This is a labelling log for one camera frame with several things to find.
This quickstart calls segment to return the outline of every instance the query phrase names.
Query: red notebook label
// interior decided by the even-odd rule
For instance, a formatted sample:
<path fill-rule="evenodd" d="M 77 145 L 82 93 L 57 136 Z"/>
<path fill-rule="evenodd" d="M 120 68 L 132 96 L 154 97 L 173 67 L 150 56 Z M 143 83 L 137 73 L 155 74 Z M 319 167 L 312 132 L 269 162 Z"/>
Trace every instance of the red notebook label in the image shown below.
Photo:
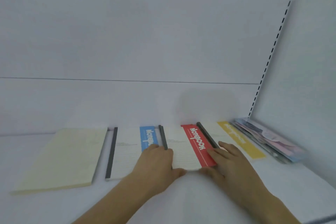
<path fill-rule="evenodd" d="M 213 149 L 206 137 L 200 131 L 200 129 L 193 124 L 181 125 L 186 133 L 189 142 L 199 160 L 202 167 L 212 167 L 216 165 L 216 162 L 208 154 L 207 149 Z"/>

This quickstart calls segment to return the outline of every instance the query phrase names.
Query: pale yellow notepad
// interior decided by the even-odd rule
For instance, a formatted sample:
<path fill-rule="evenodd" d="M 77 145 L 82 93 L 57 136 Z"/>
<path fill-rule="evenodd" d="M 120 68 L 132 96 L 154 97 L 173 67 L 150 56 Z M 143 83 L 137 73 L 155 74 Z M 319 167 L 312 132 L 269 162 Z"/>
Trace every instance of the pale yellow notepad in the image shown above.
<path fill-rule="evenodd" d="M 64 128 L 38 155 L 11 194 L 91 185 L 107 128 Z"/>

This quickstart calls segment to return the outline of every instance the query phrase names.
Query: blue notebook label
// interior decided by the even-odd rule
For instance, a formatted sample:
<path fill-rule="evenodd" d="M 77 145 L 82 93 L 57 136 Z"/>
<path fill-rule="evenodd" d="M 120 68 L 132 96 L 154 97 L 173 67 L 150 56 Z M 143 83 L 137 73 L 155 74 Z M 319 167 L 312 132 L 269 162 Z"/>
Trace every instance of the blue notebook label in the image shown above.
<path fill-rule="evenodd" d="M 151 144 L 158 144 L 155 127 L 140 127 L 141 151 L 147 149 Z"/>

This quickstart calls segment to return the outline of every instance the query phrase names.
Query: yellow notebook label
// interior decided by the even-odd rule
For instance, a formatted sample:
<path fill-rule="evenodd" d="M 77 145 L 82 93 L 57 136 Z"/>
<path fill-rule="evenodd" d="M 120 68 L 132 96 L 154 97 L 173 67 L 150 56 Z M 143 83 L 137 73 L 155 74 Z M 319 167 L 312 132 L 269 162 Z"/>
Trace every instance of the yellow notebook label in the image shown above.
<path fill-rule="evenodd" d="M 266 155 L 257 149 L 240 131 L 227 121 L 217 122 L 218 125 L 240 146 L 252 159 L 265 158 Z"/>

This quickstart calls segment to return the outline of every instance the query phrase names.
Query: black binding strip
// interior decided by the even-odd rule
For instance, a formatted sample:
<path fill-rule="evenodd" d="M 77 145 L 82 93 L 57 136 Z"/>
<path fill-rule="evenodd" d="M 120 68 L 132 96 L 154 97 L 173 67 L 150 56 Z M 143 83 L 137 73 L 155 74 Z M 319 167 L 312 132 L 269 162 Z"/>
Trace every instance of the black binding strip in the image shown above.
<path fill-rule="evenodd" d="M 212 137 L 209 135 L 208 131 L 203 127 L 203 125 L 200 122 L 197 122 L 196 125 L 198 126 L 200 131 L 204 134 L 205 138 L 209 141 L 209 143 L 212 145 L 212 147 L 219 148 L 219 146 L 212 139 Z"/>
<path fill-rule="evenodd" d="M 165 147 L 165 150 L 168 150 L 168 145 L 167 145 L 167 141 L 166 141 L 165 131 L 163 130 L 163 126 L 159 125 L 159 131 L 160 131 L 160 134 L 161 134 L 163 147 Z"/>
<path fill-rule="evenodd" d="M 107 169 L 106 169 L 106 176 L 105 176 L 106 180 L 111 178 L 111 170 L 112 170 L 112 164 L 113 164 L 114 150 L 116 148 L 116 141 L 117 141 L 117 132 L 118 132 L 118 128 L 114 128 L 111 150 L 110 150 L 110 156 L 108 158 Z"/>

